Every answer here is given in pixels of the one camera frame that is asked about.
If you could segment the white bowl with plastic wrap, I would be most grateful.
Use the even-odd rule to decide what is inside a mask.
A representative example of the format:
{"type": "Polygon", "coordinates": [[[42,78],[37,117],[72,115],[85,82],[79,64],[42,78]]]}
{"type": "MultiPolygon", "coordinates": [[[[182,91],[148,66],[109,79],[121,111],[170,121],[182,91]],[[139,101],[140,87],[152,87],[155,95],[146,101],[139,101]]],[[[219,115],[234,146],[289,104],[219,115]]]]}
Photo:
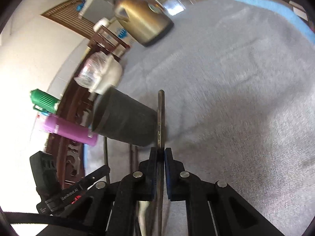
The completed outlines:
{"type": "Polygon", "coordinates": [[[90,56],[79,75],[74,78],[79,86],[90,93],[103,95],[108,88],[116,87],[123,74],[123,68],[112,54],[96,52],[90,56]]]}

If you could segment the grey refrigerator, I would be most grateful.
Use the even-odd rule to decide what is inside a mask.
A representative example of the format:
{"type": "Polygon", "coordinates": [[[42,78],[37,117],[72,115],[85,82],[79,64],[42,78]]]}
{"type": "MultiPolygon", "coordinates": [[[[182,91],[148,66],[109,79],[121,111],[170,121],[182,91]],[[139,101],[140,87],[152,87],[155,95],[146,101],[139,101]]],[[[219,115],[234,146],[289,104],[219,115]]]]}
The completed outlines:
{"type": "Polygon", "coordinates": [[[93,24],[102,18],[110,20],[114,17],[115,2],[116,0],[85,0],[79,12],[79,18],[86,19],[93,24]]]}

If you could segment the gold electric kettle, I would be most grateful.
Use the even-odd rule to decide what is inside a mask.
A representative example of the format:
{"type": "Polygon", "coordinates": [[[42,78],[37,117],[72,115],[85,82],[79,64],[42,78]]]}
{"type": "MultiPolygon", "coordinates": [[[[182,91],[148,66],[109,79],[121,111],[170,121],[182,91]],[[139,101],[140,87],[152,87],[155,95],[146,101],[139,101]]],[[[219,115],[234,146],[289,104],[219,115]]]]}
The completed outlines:
{"type": "Polygon", "coordinates": [[[113,10],[121,26],[144,47],[152,46],[174,27],[173,21],[157,3],[119,0],[113,10]]]}

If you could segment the green thermos jug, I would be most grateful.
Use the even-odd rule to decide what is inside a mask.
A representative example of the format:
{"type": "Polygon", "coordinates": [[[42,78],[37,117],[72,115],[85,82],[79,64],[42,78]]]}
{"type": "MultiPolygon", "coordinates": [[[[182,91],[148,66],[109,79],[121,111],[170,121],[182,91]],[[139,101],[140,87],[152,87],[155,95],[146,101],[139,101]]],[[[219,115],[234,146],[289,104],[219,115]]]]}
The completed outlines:
{"type": "Polygon", "coordinates": [[[34,89],[30,92],[33,109],[41,113],[56,113],[60,100],[49,93],[34,89]]]}

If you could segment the purple thermos bottle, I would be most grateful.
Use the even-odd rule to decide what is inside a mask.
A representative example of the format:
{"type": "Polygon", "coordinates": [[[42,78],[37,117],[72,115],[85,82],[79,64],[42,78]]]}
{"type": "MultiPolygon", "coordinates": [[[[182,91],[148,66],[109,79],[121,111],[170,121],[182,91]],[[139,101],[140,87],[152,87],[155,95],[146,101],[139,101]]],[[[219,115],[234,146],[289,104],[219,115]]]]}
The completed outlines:
{"type": "Polygon", "coordinates": [[[90,128],[75,124],[55,114],[46,117],[43,127],[49,133],[89,146],[95,146],[98,140],[98,134],[92,132],[90,128]]]}

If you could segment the brown wooden door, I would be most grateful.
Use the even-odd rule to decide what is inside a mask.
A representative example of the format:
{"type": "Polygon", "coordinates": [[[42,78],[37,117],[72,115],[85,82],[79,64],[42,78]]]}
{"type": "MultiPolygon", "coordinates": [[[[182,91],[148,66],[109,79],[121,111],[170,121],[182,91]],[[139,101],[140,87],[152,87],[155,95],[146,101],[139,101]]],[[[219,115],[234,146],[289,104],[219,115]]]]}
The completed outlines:
{"type": "Polygon", "coordinates": [[[67,0],[47,10],[41,16],[90,39],[94,34],[94,24],[85,18],[79,17],[79,12],[76,9],[80,3],[81,0],[67,0]]]}

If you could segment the dark wooden sideboard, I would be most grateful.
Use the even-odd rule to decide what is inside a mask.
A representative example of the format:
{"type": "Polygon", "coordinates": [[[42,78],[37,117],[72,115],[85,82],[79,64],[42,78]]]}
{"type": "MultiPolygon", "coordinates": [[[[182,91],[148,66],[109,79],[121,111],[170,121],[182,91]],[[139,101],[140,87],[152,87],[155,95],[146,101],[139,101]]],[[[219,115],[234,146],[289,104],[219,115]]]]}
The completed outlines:
{"type": "Polygon", "coordinates": [[[84,176],[83,147],[97,142],[97,136],[91,132],[88,121],[84,119],[84,116],[92,114],[95,94],[79,86],[75,77],[90,56],[101,52],[108,61],[104,70],[107,76],[104,83],[106,86],[116,85],[122,74],[119,61],[129,49],[130,45],[101,26],[92,36],[85,56],[71,76],[56,113],[46,118],[44,126],[50,133],[46,152],[53,156],[62,188],[70,187],[84,176]]]}

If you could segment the grey table cloth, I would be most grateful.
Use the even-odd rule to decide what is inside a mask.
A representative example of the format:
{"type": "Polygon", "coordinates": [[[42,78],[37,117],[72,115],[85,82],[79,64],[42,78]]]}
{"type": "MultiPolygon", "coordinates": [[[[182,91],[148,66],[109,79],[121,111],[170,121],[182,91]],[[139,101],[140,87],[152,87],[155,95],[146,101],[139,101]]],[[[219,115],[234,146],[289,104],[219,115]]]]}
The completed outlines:
{"type": "Polygon", "coordinates": [[[314,45],[234,0],[197,2],[173,21],[155,45],[132,46],[119,90],[156,108],[163,89],[173,156],[301,235],[314,217],[314,45]]]}

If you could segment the dark grey utensil holder cup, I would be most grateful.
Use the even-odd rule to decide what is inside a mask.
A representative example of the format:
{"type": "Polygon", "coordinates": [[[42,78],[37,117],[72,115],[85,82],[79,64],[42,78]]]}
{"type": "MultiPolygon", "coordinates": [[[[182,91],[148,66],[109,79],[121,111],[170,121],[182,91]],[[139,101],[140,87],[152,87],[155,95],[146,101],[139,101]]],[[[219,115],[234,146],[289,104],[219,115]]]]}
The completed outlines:
{"type": "Polygon", "coordinates": [[[157,112],[110,87],[98,100],[91,129],[104,137],[145,147],[155,140],[157,112]]]}

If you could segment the blue under cloth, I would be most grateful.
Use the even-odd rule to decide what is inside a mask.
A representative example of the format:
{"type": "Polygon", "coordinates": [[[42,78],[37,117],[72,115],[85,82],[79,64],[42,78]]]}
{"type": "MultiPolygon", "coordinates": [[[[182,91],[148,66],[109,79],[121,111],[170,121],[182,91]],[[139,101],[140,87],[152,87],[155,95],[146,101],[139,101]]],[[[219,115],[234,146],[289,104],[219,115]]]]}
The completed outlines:
{"type": "Polygon", "coordinates": [[[297,16],[291,9],[288,7],[270,0],[234,0],[241,2],[247,5],[252,5],[262,9],[266,9],[281,15],[286,18],[295,28],[303,34],[310,43],[314,45],[314,32],[307,26],[302,19],[297,16]]]}

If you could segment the dark chopstick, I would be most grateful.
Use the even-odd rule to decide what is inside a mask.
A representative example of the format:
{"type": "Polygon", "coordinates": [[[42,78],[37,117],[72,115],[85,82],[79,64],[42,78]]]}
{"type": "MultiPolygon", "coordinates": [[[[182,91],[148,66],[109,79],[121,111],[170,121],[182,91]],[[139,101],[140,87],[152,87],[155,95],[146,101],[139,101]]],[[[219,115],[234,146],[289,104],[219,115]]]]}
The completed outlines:
{"type": "Polygon", "coordinates": [[[157,235],[162,235],[162,210],[164,192],[164,128],[165,128],[165,97],[164,90],[158,92],[157,108],[157,235]]]}

